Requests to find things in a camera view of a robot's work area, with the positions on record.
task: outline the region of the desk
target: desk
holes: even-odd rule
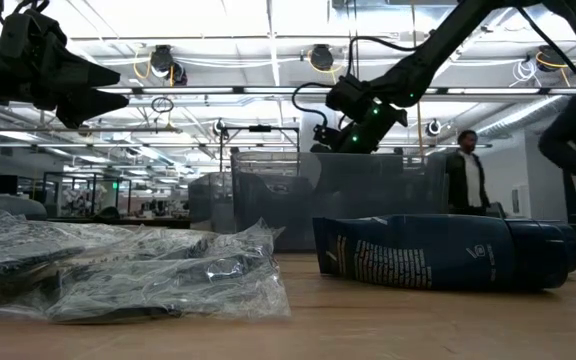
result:
[[[0,320],[0,359],[576,360],[576,273],[532,295],[398,290],[279,255],[293,317],[67,326]]]

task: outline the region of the clear plastic packaging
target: clear plastic packaging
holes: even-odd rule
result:
[[[26,221],[0,212],[0,316],[111,323],[290,315],[263,222],[193,230]]]

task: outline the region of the white shirt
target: white shirt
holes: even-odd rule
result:
[[[466,162],[466,185],[468,186],[468,205],[472,207],[482,207],[481,203],[481,178],[479,177],[479,167],[472,154],[459,151],[459,154]]]

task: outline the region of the plastic container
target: plastic container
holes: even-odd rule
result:
[[[207,230],[218,233],[235,232],[230,173],[210,173],[191,182],[188,202],[191,223],[204,223]]]
[[[412,215],[313,220],[321,273],[419,289],[557,288],[576,269],[561,223]]]
[[[236,228],[285,228],[277,251],[314,251],[313,217],[447,213],[445,158],[239,153],[232,157]]]

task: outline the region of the wall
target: wall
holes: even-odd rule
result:
[[[523,188],[523,191],[530,191],[524,132],[516,131],[509,139],[490,143],[492,149],[478,151],[486,174],[486,191],[491,202],[501,203],[506,213],[512,214],[512,190]],[[519,205],[522,216],[532,215],[527,194],[523,194]]]
[[[522,216],[567,221],[563,174],[539,151],[540,132],[526,129],[511,136],[493,141],[492,149],[480,152],[491,201],[512,213],[512,190],[519,188]]]
[[[526,158],[533,219],[567,221],[563,172],[539,151],[539,135],[526,131]]]

